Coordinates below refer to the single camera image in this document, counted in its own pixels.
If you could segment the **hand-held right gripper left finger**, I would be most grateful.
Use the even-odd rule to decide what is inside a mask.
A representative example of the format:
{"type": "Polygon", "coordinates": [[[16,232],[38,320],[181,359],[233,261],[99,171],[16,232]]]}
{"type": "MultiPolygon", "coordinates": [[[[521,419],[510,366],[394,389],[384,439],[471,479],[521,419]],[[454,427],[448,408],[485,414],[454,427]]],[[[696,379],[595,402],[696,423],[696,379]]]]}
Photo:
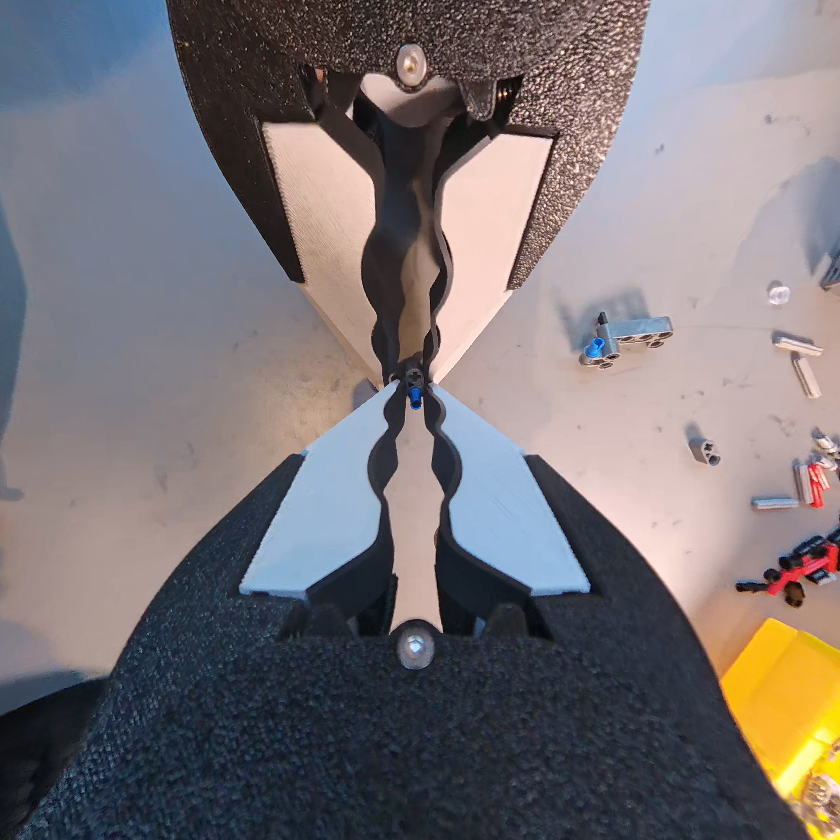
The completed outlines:
{"type": "Polygon", "coordinates": [[[362,636],[388,633],[396,598],[384,490],[403,429],[392,382],[319,437],[301,462],[238,590],[336,607],[362,636]]]}

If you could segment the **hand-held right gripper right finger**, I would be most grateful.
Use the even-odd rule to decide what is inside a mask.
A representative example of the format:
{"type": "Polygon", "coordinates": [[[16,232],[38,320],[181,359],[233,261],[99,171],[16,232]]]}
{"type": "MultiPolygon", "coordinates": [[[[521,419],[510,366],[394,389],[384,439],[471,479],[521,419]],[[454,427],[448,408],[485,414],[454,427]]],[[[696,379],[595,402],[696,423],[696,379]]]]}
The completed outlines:
{"type": "Polygon", "coordinates": [[[425,422],[444,493],[435,549],[444,633],[478,636],[498,607],[514,606],[526,634],[551,635],[538,599],[592,586],[528,454],[437,384],[426,391],[425,422]]]}

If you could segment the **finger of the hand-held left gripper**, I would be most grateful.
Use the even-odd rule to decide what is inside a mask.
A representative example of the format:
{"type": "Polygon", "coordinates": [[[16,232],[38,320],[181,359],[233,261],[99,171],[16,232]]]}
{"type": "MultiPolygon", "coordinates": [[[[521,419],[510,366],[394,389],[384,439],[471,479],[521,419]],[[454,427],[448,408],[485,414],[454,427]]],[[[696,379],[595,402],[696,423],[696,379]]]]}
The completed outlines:
{"type": "Polygon", "coordinates": [[[436,306],[440,382],[511,295],[508,282],[553,141],[525,134],[485,138],[448,168],[435,196],[445,291],[436,306]]]}
{"type": "Polygon", "coordinates": [[[384,166],[351,119],[265,122],[262,133],[303,275],[303,291],[374,385],[383,384],[363,288],[364,249],[384,166]]]}

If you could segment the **grey desk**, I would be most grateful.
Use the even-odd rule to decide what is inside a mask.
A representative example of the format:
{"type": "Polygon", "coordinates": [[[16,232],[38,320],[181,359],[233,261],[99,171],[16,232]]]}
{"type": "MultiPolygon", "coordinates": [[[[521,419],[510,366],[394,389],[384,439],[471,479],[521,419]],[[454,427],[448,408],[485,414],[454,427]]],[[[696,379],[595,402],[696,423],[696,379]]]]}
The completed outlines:
{"type": "MultiPolygon", "coordinates": [[[[444,379],[625,532],[720,673],[766,616],[838,645],[838,584],[732,590],[837,515],[836,487],[750,507],[838,434],[837,240],[838,2],[653,2],[590,191],[444,379]],[[581,366],[601,312],[674,334],[581,366]],[[824,348],[820,398],[774,331],[824,348]]],[[[5,712],[107,674],[192,546],[371,388],[220,174],[162,2],[2,2],[2,283],[5,712]]]]}

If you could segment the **grey bent beam assembly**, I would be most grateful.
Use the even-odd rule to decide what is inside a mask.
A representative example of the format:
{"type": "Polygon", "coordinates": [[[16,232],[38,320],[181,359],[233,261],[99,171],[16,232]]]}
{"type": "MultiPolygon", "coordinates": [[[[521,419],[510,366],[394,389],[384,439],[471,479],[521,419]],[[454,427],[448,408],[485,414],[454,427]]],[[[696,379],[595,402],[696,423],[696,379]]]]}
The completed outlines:
{"type": "Polygon", "coordinates": [[[579,364],[606,370],[614,365],[627,346],[660,348],[673,334],[673,323],[667,317],[611,321],[602,311],[595,321],[594,338],[585,345],[579,364]]]}

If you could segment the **pile of small connector pins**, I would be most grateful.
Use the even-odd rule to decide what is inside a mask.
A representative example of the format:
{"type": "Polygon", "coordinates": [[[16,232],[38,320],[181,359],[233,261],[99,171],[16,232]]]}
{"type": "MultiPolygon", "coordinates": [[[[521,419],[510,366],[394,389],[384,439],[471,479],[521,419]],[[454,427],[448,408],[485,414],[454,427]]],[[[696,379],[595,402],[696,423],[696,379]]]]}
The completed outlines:
{"type": "MultiPolygon", "coordinates": [[[[811,433],[812,449],[806,458],[792,462],[794,497],[756,497],[751,500],[755,511],[781,511],[797,507],[821,510],[825,495],[838,481],[831,476],[839,472],[838,436],[825,434],[815,427],[811,433]]],[[[739,580],[734,591],[740,594],[779,596],[792,608],[805,601],[804,584],[827,585],[838,578],[839,528],[813,535],[778,557],[775,564],[758,580],[739,580]]]]}

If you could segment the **yellow parts bin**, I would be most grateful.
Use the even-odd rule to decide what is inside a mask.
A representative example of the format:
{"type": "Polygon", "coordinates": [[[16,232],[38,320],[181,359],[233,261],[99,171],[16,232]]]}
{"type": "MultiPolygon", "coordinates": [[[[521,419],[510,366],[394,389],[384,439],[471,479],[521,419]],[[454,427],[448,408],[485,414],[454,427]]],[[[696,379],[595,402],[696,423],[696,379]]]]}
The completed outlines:
{"type": "Polygon", "coordinates": [[[731,714],[776,792],[800,818],[813,764],[839,740],[839,651],[767,619],[721,679],[731,714]]]}

